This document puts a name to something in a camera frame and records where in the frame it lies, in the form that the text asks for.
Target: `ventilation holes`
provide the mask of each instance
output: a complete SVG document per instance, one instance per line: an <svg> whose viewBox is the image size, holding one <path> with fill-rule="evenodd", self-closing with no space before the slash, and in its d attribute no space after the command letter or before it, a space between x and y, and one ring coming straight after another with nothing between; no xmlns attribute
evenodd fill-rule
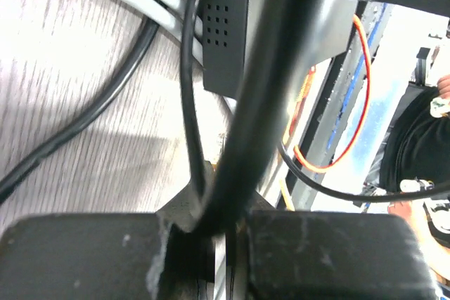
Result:
<svg viewBox="0 0 450 300"><path fill-rule="evenodd" d="M228 47L228 37L231 32L227 18L228 12L231 10L229 9L229 0L207 0L206 7L206 43L218 48Z"/></svg>

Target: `red wire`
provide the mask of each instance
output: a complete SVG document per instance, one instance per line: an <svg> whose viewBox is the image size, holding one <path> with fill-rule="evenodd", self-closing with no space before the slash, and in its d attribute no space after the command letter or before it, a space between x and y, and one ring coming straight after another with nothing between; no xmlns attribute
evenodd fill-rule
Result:
<svg viewBox="0 0 450 300"><path fill-rule="evenodd" d="M304 166L305 168L307 168L311 171L317 172L319 174L326 173L331 167L334 167L341 159L343 159L349 153L349 151L353 148L356 139L359 137L359 134L361 133L361 130L362 130L362 126L364 125L364 122L366 121L366 118L367 118L368 106L369 106L369 103L371 100L371 54L368 49L366 33L364 32L363 25L361 24L360 19L356 15L353 15L353 23L356 27L356 30L358 31L359 39L361 40L361 44L363 47L363 54L364 54L364 60L365 60L365 64L366 64L366 73L367 73L366 100L364 102L364 108L363 108L363 112L361 114L361 118L359 119L358 127L356 128L356 131L355 131L349 145L345 148L344 152L338 157L337 160L335 160L333 163L331 163L325 167L317 167L314 164L309 163L304 158L302 153L300 152L298 145L296 145L294 147L295 156L298 159L298 161L300 162L300 164L302 166Z"/></svg>

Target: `metal bar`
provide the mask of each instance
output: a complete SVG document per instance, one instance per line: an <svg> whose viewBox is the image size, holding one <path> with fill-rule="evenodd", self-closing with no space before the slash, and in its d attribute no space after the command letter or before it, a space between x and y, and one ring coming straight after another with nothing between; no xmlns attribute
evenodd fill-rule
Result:
<svg viewBox="0 0 450 300"><path fill-rule="evenodd" d="M373 33L375 25L380 19L382 6L380 3L369 3L364 9L362 23L369 36ZM373 35L371 53L374 53L378 47L391 10L392 6L388 6L385 9L382 22L378 25L377 32ZM345 130L347 120L363 85L364 74L359 74L354 79L361 56L361 42L355 36L349 45L349 53L345 56L345 59L343 61L339 60L339 63L331 70L333 73L329 75L330 81L326 87L328 95L322 95L325 106L321 107L319 115L315 114L311 118L313 124L311 124L311 129L308 130L302 142L302 149L304 146L309 145L309 147L306 146L309 151L304 151L303 153L306 154L308 160L312 163L327 165L333 158L338 141ZM352 81L354 82L354 89L349 93L348 89L352 85ZM323 175L306 170L304 172L318 182L323 180ZM317 195L316 191L291 177L288 177L288 187L292 189L292 200L296 208L309 209L311 207Z"/></svg>

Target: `blue wire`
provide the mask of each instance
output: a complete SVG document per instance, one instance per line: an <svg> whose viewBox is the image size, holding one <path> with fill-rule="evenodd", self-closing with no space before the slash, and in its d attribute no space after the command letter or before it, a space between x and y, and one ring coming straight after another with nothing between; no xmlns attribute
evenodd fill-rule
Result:
<svg viewBox="0 0 450 300"><path fill-rule="evenodd" d="M371 45L373 43L373 40L375 39L375 36L377 34L378 28L380 26L381 20L383 18L383 15L385 14L385 10L386 10L387 4L383 4L382 5L382 10L381 10L381 14L380 17L378 18L378 21L376 22L375 26L373 27L373 30L371 32L371 35L369 36L368 40L367 40L367 44L369 47L369 50L371 48ZM333 143L333 140L336 136L336 133L338 132L338 127L339 127L339 123L340 123L340 119L342 117L342 115L344 114L345 109L347 108L347 105L350 101L350 96L353 93L354 87L356 86L356 81L359 78L359 73L361 73L362 67L363 67L363 63L364 63L364 54L360 57L358 65L355 69L354 75L352 77L352 82L350 82L349 88L347 90L347 94L345 94L345 98L344 98L344 102L342 103L342 107L340 109L339 115L336 118L336 122L335 122L335 128L333 129L333 132L330 136L330 139L328 140L328 144L326 147L326 150L329 150L331 148L331 144Z"/></svg>

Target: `perforated panel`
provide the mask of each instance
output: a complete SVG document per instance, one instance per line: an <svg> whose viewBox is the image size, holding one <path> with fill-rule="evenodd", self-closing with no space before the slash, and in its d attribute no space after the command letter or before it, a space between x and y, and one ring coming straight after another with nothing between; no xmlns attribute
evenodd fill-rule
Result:
<svg viewBox="0 0 450 300"><path fill-rule="evenodd" d="M248 0L204 0L203 84L235 98L243 76Z"/></svg>

